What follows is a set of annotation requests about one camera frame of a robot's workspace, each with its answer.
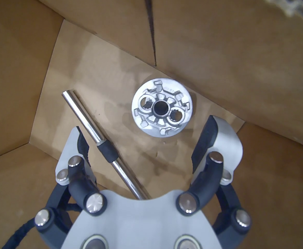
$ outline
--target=bolt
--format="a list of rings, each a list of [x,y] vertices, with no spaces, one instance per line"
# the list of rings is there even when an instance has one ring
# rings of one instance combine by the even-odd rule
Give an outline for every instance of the bolt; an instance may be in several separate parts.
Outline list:
[[[34,218],[34,222],[37,226],[45,225],[49,220],[49,211],[47,209],[40,210]]]
[[[66,168],[64,168],[64,169],[62,169],[61,171],[59,171],[59,172],[57,173],[56,178],[57,178],[60,182],[62,182],[62,181],[66,180],[66,179],[68,178],[68,174],[69,174],[69,171],[68,171]]]
[[[210,152],[209,157],[217,163],[222,163],[224,160],[222,154],[217,151]]]
[[[191,214],[196,210],[196,200],[189,193],[183,193],[179,196],[179,207],[187,214]]]
[[[81,157],[80,156],[73,156],[72,158],[69,159],[68,165],[70,167],[75,167],[81,162]]]
[[[86,201],[86,209],[89,213],[96,213],[103,207],[103,197],[99,193],[95,193],[89,196]]]
[[[189,239],[185,239],[178,244],[177,249],[198,249],[198,246]]]
[[[248,227],[251,225],[251,217],[245,210],[237,210],[235,214],[235,219],[242,227]]]
[[[85,249],[106,249],[106,247],[102,240],[92,239],[86,244]]]

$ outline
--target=metal rod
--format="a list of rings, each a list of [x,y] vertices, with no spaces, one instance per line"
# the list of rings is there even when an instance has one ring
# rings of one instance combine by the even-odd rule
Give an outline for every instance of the metal rod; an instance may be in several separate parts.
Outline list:
[[[76,114],[82,125],[86,128],[87,132],[93,138],[96,145],[99,146],[104,143],[107,139],[103,136],[94,120],[88,114],[75,92],[72,89],[67,90],[63,92],[62,96],[71,107],[74,114]],[[111,165],[137,199],[149,199],[149,196],[142,190],[141,184],[132,175],[131,170],[124,163],[121,157],[118,157],[114,162],[111,163]]]
[[[96,145],[101,145],[105,141],[104,136],[98,129],[95,122],[92,120],[92,118],[90,117],[90,115],[88,114],[88,112],[86,111],[74,91],[72,89],[64,91],[62,93],[62,96],[64,97],[68,105],[71,107],[74,114],[76,114],[80,122],[86,128],[87,132],[95,141]]]
[[[118,175],[121,176],[124,183],[137,199],[149,199],[149,196],[141,189],[141,184],[134,176],[132,176],[130,170],[121,157],[118,157],[118,159],[112,162],[111,165]]]

